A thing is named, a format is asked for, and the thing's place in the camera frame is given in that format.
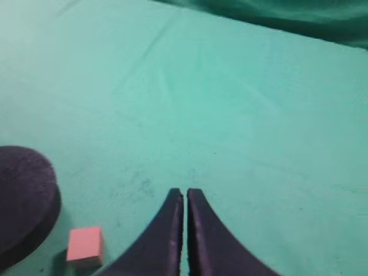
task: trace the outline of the dark purple round cushion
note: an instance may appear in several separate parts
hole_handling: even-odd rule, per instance
[[[51,163],[24,147],[0,147],[0,269],[32,253],[60,213]]]

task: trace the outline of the round foam pad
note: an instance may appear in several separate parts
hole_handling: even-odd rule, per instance
[[[61,199],[51,163],[23,147],[0,147],[0,269],[24,259],[48,236]]]

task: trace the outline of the dark green fabric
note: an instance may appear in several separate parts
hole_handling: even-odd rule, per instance
[[[368,48],[367,0],[158,0],[269,28]]]

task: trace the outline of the curved foam piece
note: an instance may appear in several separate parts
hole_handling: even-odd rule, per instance
[[[183,196],[171,189],[141,236],[98,276],[179,276]]]
[[[200,189],[189,189],[188,254],[190,276],[276,276],[230,233]]]
[[[0,147],[0,269],[31,254],[49,235],[61,198],[51,163],[24,147]]]

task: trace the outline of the pink foam block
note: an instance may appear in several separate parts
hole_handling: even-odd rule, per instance
[[[67,262],[77,269],[104,263],[104,241],[101,227],[73,229],[70,232]]]

